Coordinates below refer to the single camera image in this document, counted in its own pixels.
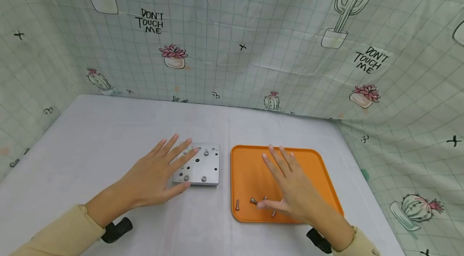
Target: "fabric backdrop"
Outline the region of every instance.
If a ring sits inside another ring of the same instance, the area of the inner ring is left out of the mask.
[[[464,255],[463,3],[0,0],[0,179],[78,94],[315,116],[407,256]]]

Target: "metal plate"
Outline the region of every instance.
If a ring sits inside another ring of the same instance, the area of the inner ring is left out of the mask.
[[[193,142],[179,156],[195,147],[198,147],[198,153],[174,173],[173,183],[190,182],[192,185],[217,186],[220,145]]]

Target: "finger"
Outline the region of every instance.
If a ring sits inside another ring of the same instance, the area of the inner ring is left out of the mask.
[[[268,199],[265,199],[263,201],[260,201],[257,205],[259,209],[267,209],[267,210],[273,210],[273,211],[278,211],[281,213],[288,213],[289,207],[288,204],[285,203],[284,201],[270,201]]]
[[[289,155],[287,153],[287,150],[285,150],[283,146],[279,147],[279,150],[282,156],[284,157],[285,161],[289,165],[290,171],[296,171],[298,170],[298,168],[300,168],[300,164],[298,163],[298,161],[296,161],[295,155],[293,155],[293,153]]]
[[[280,188],[282,189],[282,185],[285,182],[285,177],[281,173],[278,167],[276,167],[275,164],[272,163],[272,161],[268,158],[266,154],[263,153],[263,161],[266,164],[266,166],[269,168],[269,171],[271,171],[272,176],[276,180],[276,182],[279,184]]]
[[[166,189],[164,191],[164,198],[166,201],[174,198],[177,195],[183,193],[186,189],[190,188],[189,182],[183,182],[178,185],[173,186],[172,188]]]
[[[186,149],[190,145],[190,143],[192,143],[192,138],[188,138],[183,143],[180,143],[178,146],[174,147],[165,156],[166,162],[170,163],[176,156],[178,156],[184,149]]]
[[[284,176],[288,176],[290,174],[290,168],[287,165],[287,163],[284,161],[284,159],[277,153],[277,151],[274,149],[274,146],[270,145],[269,150],[271,152],[272,157],[275,159],[275,162],[277,162],[277,165],[279,166],[280,170],[284,174]]]
[[[165,146],[162,147],[162,149],[159,151],[160,156],[165,156],[168,154],[169,150],[171,150],[171,147],[173,147],[174,143],[177,141],[179,138],[179,135],[176,133],[171,137],[171,139],[166,143]]]
[[[175,173],[176,170],[178,170],[180,167],[186,164],[190,159],[192,159],[192,157],[195,156],[197,152],[198,152],[198,147],[195,147],[194,149],[190,150],[186,155],[181,156],[176,161],[171,163],[171,165],[169,166],[171,174]]]
[[[166,138],[162,139],[153,149],[147,154],[148,156],[153,156],[158,153],[158,151],[161,149],[161,147],[164,146],[164,143],[166,143]]]

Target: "black handle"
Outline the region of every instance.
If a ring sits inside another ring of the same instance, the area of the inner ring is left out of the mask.
[[[332,253],[332,245],[330,245],[329,241],[327,241],[326,238],[323,238],[316,229],[312,228],[309,230],[309,232],[306,233],[306,237],[308,237],[309,240],[311,240],[313,244],[324,253]]]
[[[108,226],[106,226],[106,232],[103,234],[101,239],[108,244],[115,243],[122,235],[131,231],[132,228],[134,227],[132,226],[131,221],[124,217],[117,225],[114,225],[113,222],[111,222]]]

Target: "black knob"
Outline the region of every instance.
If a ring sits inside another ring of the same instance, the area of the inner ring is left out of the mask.
[[[108,244],[115,243],[122,235],[131,231],[132,228],[131,221],[124,217],[117,225],[114,225],[113,222],[109,223],[109,225],[105,227],[106,232],[101,239]]]

